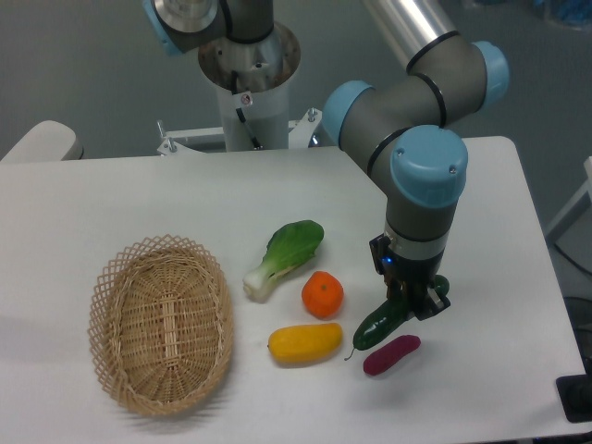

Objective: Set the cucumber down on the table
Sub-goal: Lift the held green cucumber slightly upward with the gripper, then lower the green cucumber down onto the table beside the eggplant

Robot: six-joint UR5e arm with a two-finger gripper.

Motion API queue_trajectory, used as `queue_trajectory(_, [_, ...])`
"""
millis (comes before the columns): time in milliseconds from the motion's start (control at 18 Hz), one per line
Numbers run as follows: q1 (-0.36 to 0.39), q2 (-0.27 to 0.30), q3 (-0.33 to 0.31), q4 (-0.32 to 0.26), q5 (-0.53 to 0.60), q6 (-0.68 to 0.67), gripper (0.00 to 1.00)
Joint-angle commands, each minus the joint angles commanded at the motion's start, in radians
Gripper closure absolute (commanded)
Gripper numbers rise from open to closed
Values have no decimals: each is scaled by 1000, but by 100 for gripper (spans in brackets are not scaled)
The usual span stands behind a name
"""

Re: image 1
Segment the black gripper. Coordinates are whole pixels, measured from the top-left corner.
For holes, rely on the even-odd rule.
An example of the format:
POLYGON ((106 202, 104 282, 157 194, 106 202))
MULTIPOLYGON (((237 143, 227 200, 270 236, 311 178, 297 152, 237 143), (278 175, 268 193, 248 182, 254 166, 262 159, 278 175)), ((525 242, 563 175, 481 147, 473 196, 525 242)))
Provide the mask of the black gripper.
POLYGON ((437 288, 437 271, 444 252, 424 260, 392 256, 387 269, 387 299, 406 299, 419 321, 434 317, 450 307, 448 292, 437 288))

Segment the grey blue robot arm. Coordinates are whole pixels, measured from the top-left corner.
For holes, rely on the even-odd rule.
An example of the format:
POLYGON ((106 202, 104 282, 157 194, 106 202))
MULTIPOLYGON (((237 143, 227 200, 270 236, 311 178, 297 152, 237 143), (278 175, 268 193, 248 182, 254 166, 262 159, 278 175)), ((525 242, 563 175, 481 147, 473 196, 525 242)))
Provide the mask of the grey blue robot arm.
MULTIPOLYGON (((285 149, 287 87, 301 61, 269 1, 147 1, 145 14, 171 55, 196 51, 216 88, 230 151, 285 149)), ((392 301, 420 320, 449 300, 436 288, 468 152, 448 125, 497 102, 509 67, 491 43, 468 43, 436 1, 369 1, 366 8, 406 71, 388 91, 349 81, 320 117, 333 141, 387 197, 384 232, 371 243, 392 301)))

